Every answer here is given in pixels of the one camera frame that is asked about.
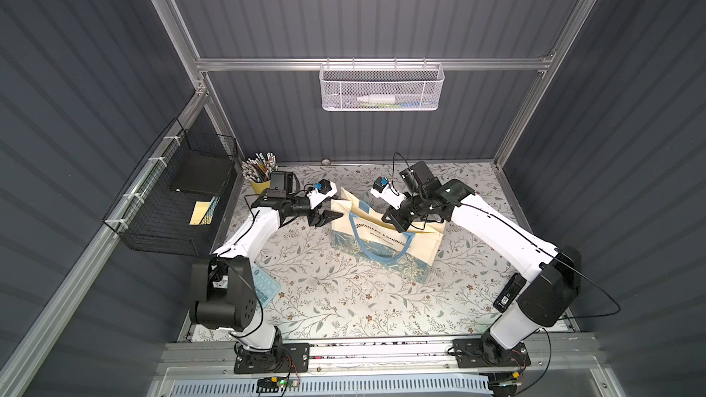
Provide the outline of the cream canvas tote bag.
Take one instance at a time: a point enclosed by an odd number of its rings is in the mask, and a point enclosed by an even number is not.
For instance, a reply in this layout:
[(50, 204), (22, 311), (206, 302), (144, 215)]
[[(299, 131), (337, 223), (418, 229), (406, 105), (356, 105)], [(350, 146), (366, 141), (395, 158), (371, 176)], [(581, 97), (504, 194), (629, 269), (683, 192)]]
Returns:
[(331, 223), (332, 245), (336, 250), (377, 263), (417, 283), (427, 281), (436, 259), (445, 226), (415, 222), (399, 233), (368, 203), (342, 189), (341, 198), (331, 201), (341, 215)]

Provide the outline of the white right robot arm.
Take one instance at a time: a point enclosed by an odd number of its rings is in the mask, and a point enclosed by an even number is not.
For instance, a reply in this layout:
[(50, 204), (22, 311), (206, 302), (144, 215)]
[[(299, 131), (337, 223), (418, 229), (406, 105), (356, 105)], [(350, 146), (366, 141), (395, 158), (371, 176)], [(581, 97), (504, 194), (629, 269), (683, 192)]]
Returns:
[(500, 316), (483, 333), (480, 351), (491, 364), (506, 360), (541, 328), (555, 325), (581, 290), (581, 255), (557, 249), (517, 226), (457, 179), (441, 183), (423, 161), (401, 171), (406, 186), (396, 189), (380, 176), (371, 194), (388, 208), (384, 221), (406, 232), (414, 222), (450, 222), (480, 238), (516, 273), (496, 304)]

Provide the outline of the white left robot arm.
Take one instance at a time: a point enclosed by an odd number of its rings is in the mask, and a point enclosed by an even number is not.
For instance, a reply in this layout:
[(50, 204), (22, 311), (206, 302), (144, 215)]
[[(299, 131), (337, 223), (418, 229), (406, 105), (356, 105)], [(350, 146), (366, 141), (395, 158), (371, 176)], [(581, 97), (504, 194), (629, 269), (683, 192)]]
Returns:
[(296, 174), (276, 171), (270, 186), (249, 205), (240, 228), (211, 255), (192, 266), (189, 319), (213, 330), (227, 330), (253, 353), (268, 352), (281, 343), (281, 332), (268, 323), (257, 297), (253, 262), (283, 226), (303, 217), (311, 227), (323, 227), (342, 215), (323, 204), (338, 196), (328, 179), (301, 187)]

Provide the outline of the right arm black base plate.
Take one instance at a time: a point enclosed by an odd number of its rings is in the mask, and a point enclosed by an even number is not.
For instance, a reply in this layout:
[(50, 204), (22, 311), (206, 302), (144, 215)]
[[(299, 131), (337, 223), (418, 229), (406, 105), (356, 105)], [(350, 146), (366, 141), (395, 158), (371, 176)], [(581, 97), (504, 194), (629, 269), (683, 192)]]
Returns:
[(526, 347), (519, 343), (513, 349), (505, 349), (491, 339), (457, 338), (447, 355), (454, 358), (460, 369), (510, 369), (524, 371), (531, 365)]

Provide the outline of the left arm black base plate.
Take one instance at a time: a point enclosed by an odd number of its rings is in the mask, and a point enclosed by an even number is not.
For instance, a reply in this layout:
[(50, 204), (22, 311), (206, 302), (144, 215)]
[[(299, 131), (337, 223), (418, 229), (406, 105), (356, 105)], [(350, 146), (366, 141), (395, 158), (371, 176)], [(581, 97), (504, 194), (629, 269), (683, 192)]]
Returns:
[(276, 343), (268, 351), (253, 351), (236, 343), (233, 373), (286, 375), (289, 372), (306, 372), (309, 368), (310, 348), (311, 345), (307, 343)]

